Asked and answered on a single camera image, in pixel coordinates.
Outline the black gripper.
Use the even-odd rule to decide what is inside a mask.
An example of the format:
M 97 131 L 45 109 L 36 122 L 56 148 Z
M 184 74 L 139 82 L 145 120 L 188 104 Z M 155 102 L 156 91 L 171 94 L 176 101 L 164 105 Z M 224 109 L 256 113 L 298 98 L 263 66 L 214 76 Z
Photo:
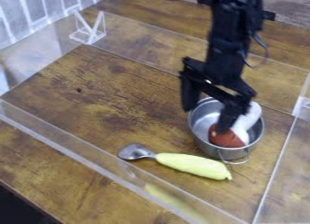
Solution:
M 189 112 L 206 93 L 223 104 L 215 131 L 224 133 L 250 109 L 255 90 L 240 78 L 244 61 L 240 56 L 215 56 L 207 62 L 183 58 L 179 72 L 181 107 Z

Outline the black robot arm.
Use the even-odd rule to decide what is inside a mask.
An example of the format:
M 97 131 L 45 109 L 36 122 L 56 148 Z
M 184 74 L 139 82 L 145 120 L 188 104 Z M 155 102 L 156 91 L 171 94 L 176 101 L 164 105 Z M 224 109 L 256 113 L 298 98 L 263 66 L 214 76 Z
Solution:
M 256 33 L 263 29 L 263 0 L 212 0 L 212 29 L 208 49 L 202 62 L 183 59 L 179 72 L 181 107 L 191 111 L 206 93 L 223 104 L 215 131 L 226 132 L 240 115 L 250 110 L 255 90 L 242 80 L 242 70 L 251 41 L 259 41 Z

